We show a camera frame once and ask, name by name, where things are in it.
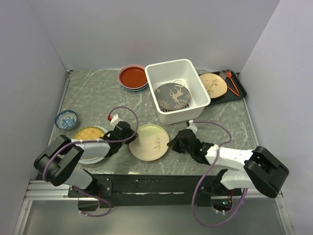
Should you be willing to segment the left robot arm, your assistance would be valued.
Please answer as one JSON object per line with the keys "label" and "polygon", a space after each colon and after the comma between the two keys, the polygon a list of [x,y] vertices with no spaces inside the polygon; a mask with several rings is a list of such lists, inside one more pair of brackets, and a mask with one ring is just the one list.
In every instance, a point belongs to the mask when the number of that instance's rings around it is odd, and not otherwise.
{"label": "left robot arm", "polygon": [[136,137],[137,131],[125,121],[119,121],[112,131],[95,140],[78,141],[60,135],[36,158],[34,167],[42,174],[44,181],[54,186],[76,186],[90,197],[96,193],[97,184],[89,172],[76,168],[81,158],[110,157]]}

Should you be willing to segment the cream floral plate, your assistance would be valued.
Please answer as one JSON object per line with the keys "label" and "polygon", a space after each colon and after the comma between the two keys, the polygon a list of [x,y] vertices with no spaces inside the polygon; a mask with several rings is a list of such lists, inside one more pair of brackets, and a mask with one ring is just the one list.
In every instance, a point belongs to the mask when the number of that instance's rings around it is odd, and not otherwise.
{"label": "cream floral plate", "polygon": [[137,138],[129,144],[131,153],[142,161],[160,159],[168,150],[168,133],[154,124],[142,125],[137,130]]}

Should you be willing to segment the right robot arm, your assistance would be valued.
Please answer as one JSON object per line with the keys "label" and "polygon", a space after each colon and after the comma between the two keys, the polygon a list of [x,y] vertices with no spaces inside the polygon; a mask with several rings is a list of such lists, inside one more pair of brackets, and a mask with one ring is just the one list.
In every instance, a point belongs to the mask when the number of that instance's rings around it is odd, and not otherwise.
{"label": "right robot arm", "polygon": [[190,154],[200,164],[222,167],[214,179],[203,186],[213,195],[247,188],[276,198],[289,175],[288,168],[262,146],[254,150],[219,147],[201,142],[191,129],[179,131],[167,145],[177,153]]}

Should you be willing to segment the grey deer pattern plate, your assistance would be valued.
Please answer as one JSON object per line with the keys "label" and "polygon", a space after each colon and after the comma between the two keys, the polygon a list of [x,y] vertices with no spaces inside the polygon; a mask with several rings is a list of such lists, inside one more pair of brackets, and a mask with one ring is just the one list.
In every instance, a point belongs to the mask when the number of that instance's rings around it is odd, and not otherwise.
{"label": "grey deer pattern plate", "polygon": [[161,109],[176,111],[188,107],[190,92],[178,83],[166,83],[155,90],[156,101]]}

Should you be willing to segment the round bamboo mat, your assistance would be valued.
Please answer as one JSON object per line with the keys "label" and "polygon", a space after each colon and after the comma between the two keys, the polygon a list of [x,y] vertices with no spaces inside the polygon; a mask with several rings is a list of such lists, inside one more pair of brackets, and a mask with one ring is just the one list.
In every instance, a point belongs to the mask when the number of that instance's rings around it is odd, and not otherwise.
{"label": "round bamboo mat", "polygon": [[106,133],[106,130],[99,126],[88,126],[84,127],[73,136],[75,140],[95,140]]}

